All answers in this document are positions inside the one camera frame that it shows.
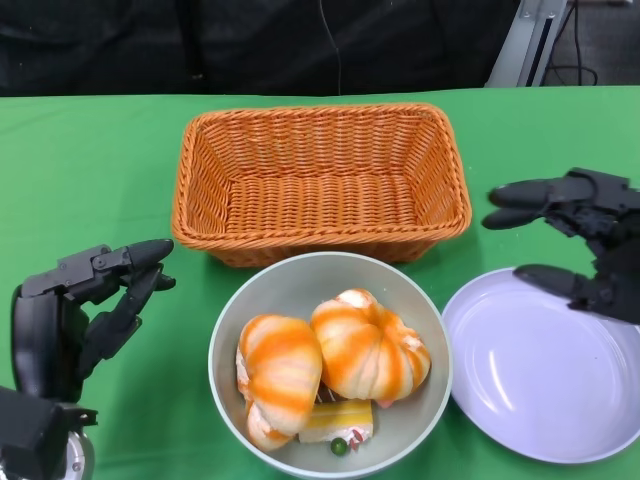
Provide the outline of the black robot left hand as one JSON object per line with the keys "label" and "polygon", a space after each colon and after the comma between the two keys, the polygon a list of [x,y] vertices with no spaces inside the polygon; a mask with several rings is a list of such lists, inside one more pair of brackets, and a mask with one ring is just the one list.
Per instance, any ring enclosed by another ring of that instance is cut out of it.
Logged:
{"label": "black robot left hand", "polygon": [[156,291],[176,284],[163,272],[170,239],[118,249],[99,245],[60,259],[19,285],[11,307],[11,357],[18,391],[79,401],[84,381],[140,328]]}

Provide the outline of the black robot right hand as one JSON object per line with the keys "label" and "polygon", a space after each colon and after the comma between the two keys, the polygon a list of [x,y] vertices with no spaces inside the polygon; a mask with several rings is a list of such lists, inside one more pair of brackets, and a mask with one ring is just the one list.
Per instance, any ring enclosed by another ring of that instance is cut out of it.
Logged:
{"label": "black robot right hand", "polygon": [[492,189],[496,210],[482,220],[505,230],[537,219],[567,237],[581,237],[594,255],[588,278],[559,267],[528,264],[519,280],[564,298],[568,307],[639,324],[639,191],[625,177],[574,168],[564,176],[525,180]]}

